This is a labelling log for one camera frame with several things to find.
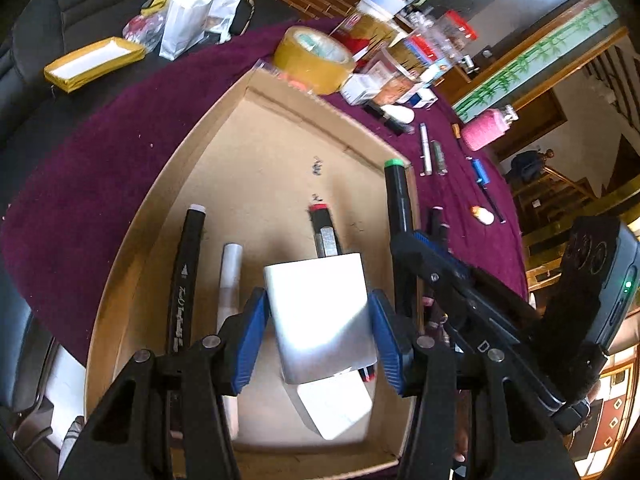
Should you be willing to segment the white marker green cap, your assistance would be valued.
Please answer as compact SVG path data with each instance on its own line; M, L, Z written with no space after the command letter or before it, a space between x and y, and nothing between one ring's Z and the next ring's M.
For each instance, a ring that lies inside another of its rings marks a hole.
M406 167L397 158L386 160L384 176L387 196L390 238L413 230L413 215L409 196ZM398 314L416 316L416 278L392 257L394 274L394 305Z

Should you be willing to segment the white charger adapter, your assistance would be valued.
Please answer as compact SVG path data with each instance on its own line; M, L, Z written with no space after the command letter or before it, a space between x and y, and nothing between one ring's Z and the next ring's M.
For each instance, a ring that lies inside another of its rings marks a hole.
M264 278L288 384L376 363L359 254L273 264Z

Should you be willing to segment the black marker white cap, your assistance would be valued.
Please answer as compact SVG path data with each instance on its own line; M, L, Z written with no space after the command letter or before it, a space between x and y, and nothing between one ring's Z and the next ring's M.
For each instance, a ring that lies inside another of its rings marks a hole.
M184 217L169 289L166 353L170 356L190 346L205 218L206 208L199 204L192 204Z

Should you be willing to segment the small white marker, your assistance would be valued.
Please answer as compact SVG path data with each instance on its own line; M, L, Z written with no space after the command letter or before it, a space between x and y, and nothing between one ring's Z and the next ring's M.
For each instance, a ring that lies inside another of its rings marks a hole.
M227 318L240 312L239 287L242 257L243 247L240 244L228 243L224 245L219 277L217 330L222 329ZM235 396L224 396L222 400L224 401L229 434L234 440L240 429L238 399Z

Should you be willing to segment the black marker pair upper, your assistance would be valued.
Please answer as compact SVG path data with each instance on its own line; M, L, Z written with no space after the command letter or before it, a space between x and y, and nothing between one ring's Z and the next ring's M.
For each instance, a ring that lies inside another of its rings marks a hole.
M426 211L425 232L433 240L442 240L440 235L440 227L442 226L442 210L441 206L430 207Z

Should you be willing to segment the small white orange bottle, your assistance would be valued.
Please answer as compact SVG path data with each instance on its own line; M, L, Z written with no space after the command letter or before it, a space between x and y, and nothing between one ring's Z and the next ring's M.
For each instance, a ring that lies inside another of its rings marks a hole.
M481 206L472 206L473 217L483 226L491 226L495 222L495 215L488 209Z

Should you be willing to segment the black pen far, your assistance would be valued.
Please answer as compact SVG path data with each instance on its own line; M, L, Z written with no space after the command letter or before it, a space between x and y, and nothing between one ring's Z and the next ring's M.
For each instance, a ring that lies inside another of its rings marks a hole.
M498 207L498 204L495 202L494 198L491 196L491 194L488 191L487 185L486 184L479 184L480 186L480 190L483 192L486 200L488 201L488 204L492 210L492 212L497 216L499 222L501 224L505 224L506 223L506 218L504 218L504 215L502 214L500 208Z

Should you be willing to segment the black lipstick tube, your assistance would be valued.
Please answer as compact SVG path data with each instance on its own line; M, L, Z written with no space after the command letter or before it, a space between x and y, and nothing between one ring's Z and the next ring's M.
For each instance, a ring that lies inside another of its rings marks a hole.
M413 110L401 105L378 105L373 101L367 101L361 108L370 116L378 120L395 136L413 134L413 121L416 117Z

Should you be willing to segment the cardboard tray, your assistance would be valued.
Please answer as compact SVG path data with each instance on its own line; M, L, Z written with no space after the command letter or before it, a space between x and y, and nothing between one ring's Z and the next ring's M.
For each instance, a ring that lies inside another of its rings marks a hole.
M130 356L163 352L171 269L186 208L206 209L192 335L217 321L224 245L240 244L240 296L270 264L314 256L312 200L330 208L338 239L361 256L370 289L393 287L384 164L396 151L361 122L264 70L252 70L201 118L168 160L120 246L90 344L85 408L92 411ZM285 385L273 332L239 396L236 459L247 479L345 478L393 466L411 403L383 376L367 416L322 439Z

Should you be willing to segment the white cigarette box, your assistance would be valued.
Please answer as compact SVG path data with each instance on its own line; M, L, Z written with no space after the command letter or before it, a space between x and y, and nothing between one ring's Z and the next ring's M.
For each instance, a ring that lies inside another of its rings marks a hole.
M381 85L366 74L351 74L342 84L340 93L351 106L358 106L373 99L381 90Z

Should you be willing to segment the blue label plastic jar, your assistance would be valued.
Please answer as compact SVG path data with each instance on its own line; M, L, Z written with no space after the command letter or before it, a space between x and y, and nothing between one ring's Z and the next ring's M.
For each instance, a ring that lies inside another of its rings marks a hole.
M448 10L439 18L425 15L419 28L421 36L436 54L436 60L421 75L423 81L439 80L456 66L466 74L476 69L466 47L477 40L477 34L456 11Z

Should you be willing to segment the yellow packing tape roll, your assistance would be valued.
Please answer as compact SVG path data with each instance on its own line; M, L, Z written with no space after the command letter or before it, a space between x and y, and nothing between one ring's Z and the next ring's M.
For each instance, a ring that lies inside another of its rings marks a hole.
M334 38L306 26L292 26L273 53L272 65L308 90L327 96L352 74L352 54Z

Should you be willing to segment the purple velvet tablecloth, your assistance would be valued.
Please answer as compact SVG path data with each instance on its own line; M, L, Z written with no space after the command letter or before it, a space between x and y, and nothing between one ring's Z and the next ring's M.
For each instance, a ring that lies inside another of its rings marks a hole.
M284 33L282 24L262 26L165 64L77 125L70 123L80 107L77 94L48 99L4 152L3 168L35 159L21 176L1 178L4 265L35 317L77 361L88 358L108 272L160 170L209 107L272 55ZM442 207L458 258L525 296L521 230L500 168L488 165L487 173L502 220L482 226L469 213L484 194L452 133L458 114L438 96L416 119L442 146L448 168L416 182L420 205Z

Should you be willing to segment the white paper bag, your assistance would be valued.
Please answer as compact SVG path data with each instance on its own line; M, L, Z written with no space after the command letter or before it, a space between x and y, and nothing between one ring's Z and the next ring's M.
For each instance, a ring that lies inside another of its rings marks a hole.
M205 23L213 0L168 0L161 58L175 61L204 39Z

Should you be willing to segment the yellow padded envelope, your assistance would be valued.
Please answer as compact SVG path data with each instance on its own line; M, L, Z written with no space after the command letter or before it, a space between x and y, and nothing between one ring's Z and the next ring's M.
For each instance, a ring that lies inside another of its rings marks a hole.
M62 56L43 69L43 76L66 93L106 74L141 61L145 48L122 38L106 38Z

